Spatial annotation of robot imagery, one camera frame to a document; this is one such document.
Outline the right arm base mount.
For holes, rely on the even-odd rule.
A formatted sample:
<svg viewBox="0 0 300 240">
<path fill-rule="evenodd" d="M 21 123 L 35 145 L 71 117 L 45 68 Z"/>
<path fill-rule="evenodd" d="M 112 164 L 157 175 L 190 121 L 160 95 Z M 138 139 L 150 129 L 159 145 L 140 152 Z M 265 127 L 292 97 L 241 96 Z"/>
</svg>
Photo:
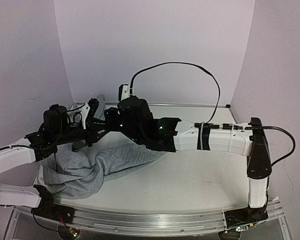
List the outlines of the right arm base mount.
<svg viewBox="0 0 300 240">
<path fill-rule="evenodd" d="M 238 226 L 256 224 L 268 219 L 268 213 L 265 206 L 260 208 L 251 208 L 250 206 L 240 209 L 228 210 L 224 213 L 226 228 L 234 229 Z"/>
</svg>

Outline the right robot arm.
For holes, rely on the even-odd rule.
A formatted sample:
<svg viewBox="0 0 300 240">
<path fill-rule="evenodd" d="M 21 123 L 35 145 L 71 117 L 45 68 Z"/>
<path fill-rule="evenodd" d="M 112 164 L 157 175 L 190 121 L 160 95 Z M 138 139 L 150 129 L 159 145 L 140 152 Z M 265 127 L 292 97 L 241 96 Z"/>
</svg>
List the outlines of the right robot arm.
<svg viewBox="0 0 300 240">
<path fill-rule="evenodd" d="M 155 119 L 146 100 L 132 96 L 104 112 L 106 129 L 120 132 L 138 145 L 159 152 L 216 151 L 247 158 L 248 205 L 257 209 L 267 201 L 272 173 L 270 152 L 262 122 L 191 123 L 175 117 Z"/>
</svg>

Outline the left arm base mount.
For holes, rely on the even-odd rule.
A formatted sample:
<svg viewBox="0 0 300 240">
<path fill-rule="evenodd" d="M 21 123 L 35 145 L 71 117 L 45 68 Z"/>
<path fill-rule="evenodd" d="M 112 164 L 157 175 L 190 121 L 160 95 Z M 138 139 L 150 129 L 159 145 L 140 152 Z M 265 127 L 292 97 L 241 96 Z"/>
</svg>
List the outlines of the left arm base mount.
<svg viewBox="0 0 300 240">
<path fill-rule="evenodd" d="M 73 207 L 56 204 L 53 195 L 42 185 L 34 185 L 41 198 L 38 207 L 32 208 L 31 213 L 36 217 L 72 224 L 75 214 Z"/>
</svg>

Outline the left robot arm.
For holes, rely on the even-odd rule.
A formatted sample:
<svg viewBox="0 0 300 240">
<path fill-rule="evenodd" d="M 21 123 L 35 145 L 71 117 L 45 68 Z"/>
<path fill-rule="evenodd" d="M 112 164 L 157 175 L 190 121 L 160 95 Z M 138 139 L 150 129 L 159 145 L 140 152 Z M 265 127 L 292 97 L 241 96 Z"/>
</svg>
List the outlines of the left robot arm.
<svg viewBox="0 0 300 240">
<path fill-rule="evenodd" d="M 100 103 L 93 98 L 80 107 L 68 110 L 54 104 L 43 113 L 39 130 L 11 145 L 0 148 L 0 174 L 13 168 L 42 161 L 58 151 L 58 146 L 85 141 L 90 147 L 105 133 L 105 122 L 95 117 Z M 46 218 L 54 218 L 57 206 L 44 198 L 44 186 L 16 186 L 0 183 L 0 206 L 37 208 Z"/>
</svg>

